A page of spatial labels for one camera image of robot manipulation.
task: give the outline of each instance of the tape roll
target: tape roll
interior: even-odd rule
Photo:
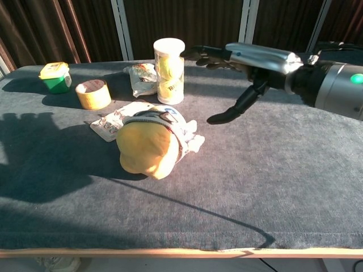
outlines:
[[[84,109],[102,109],[111,103],[107,83],[100,79],[83,82],[75,88]]]

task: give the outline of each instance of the dark curtain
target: dark curtain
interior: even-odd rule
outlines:
[[[363,1],[333,0],[318,40],[363,45]]]
[[[254,44],[304,52],[323,0],[260,0]]]
[[[0,0],[0,38],[10,70],[122,60],[110,1]]]
[[[124,0],[136,60],[154,58],[153,43],[176,37],[187,48],[238,41],[243,0]]]

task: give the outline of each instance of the yellow lid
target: yellow lid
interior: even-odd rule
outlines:
[[[39,78],[60,78],[61,76],[64,76],[64,74],[68,73],[68,71],[68,64],[66,64],[65,62],[52,62],[46,64],[43,69],[41,69]]]

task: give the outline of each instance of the clear plastic container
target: clear plastic container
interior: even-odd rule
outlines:
[[[158,100],[175,105],[184,99],[184,58],[179,57],[185,43],[175,38],[154,42]]]

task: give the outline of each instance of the wooden table edge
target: wooden table edge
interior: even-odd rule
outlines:
[[[205,251],[198,249],[0,249],[0,258],[13,257],[116,257],[116,258],[363,258],[363,249],[229,249]]]

